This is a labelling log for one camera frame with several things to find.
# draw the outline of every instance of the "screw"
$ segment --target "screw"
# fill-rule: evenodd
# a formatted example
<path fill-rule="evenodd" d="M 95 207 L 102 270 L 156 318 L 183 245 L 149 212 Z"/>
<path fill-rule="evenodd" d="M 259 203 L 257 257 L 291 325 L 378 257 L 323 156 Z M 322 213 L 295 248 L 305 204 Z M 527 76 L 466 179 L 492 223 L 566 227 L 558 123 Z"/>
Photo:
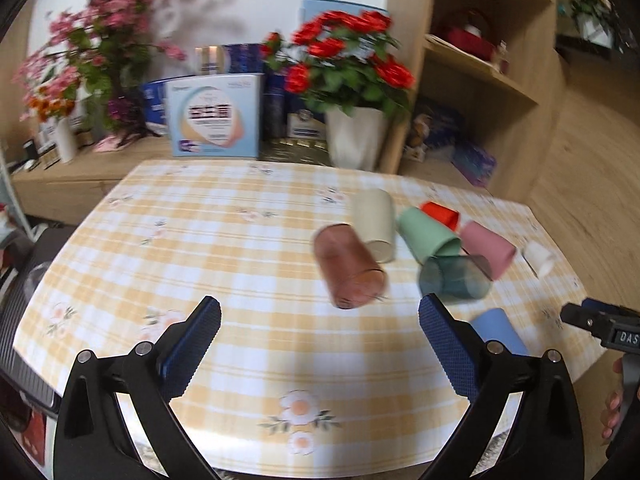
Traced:
<path fill-rule="evenodd" d="M 552 363 L 559 363 L 562 361 L 562 354 L 558 350 L 549 350 L 549 352 L 546 353 L 546 356 Z"/>
<path fill-rule="evenodd" d="M 88 350 L 82 350 L 82 351 L 78 354 L 78 362 L 79 362 L 79 363 L 85 363 L 85 362 L 87 362 L 89 359 L 91 359 L 91 352 L 89 352 Z"/>
<path fill-rule="evenodd" d="M 136 354 L 147 355 L 149 352 L 151 352 L 152 348 L 153 348 L 153 345 L 149 341 L 138 343 L 136 345 Z"/>
<path fill-rule="evenodd" d="M 499 355 L 504 352 L 504 346 L 498 341 L 489 341 L 486 345 L 486 349 L 494 355 Z"/>

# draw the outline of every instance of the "bottle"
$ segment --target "bottle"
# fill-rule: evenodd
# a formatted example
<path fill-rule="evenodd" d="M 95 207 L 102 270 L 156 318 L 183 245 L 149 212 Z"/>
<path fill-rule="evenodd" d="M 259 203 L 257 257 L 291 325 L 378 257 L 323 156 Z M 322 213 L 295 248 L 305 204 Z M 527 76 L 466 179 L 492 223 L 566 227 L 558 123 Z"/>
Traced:
<path fill-rule="evenodd" d="M 501 41 L 500 45 L 495 48 L 491 64 L 501 74 L 506 74 L 509 71 L 509 53 L 504 41 Z"/>

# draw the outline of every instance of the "white flower pot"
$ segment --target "white flower pot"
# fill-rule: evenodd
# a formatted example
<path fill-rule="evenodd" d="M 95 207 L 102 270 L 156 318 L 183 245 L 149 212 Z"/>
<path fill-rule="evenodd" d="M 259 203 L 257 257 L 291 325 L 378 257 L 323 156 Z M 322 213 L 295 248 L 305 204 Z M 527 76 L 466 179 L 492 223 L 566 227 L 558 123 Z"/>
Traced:
<path fill-rule="evenodd" d="M 56 139 L 56 146 L 58 147 L 58 154 L 60 155 L 60 161 L 63 164 L 71 162 L 71 160 L 78 153 L 78 144 L 76 143 L 76 136 L 71 130 L 69 119 L 67 117 L 58 121 L 56 126 L 56 133 L 54 134 Z"/>
<path fill-rule="evenodd" d="M 613 33 L 590 14 L 578 15 L 578 28 L 584 40 L 607 48 L 613 47 Z"/>
<path fill-rule="evenodd" d="M 385 138 L 385 115 L 374 108 L 355 108 L 349 117 L 340 107 L 326 113 L 329 156 L 336 168 L 373 171 Z"/>

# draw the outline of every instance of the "pink cup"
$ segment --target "pink cup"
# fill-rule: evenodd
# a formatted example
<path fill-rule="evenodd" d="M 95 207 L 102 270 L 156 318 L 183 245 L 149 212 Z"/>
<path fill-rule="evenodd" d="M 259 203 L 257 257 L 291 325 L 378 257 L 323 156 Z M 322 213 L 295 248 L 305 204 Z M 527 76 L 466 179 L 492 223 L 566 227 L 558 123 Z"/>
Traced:
<path fill-rule="evenodd" d="M 489 261 L 493 281 L 499 280 L 509 268 L 518 250 L 500 235 L 478 222 L 469 222 L 460 232 L 462 248 L 468 254 L 479 254 Z"/>

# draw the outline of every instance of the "hand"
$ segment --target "hand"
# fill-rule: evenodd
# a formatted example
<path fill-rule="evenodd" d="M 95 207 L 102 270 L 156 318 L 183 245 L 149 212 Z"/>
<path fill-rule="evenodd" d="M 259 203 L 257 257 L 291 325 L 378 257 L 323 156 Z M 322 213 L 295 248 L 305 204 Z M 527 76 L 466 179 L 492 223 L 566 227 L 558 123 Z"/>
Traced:
<path fill-rule="evenodd" d="M 613 363 L 613 371 L 617 374 L 622 373 L 622 358 Z M 640 390 L 638 390 L 638 398 L 640 399 Z M 620 406 L 622 405 L 622 391 L 617 390 L 610 394 L 605 401 L 606 409 L 600 415 L 600 420 L 604 425 L 602 437 L 605 440 L 611 438 L 613 431 L 620 422 Z"/>

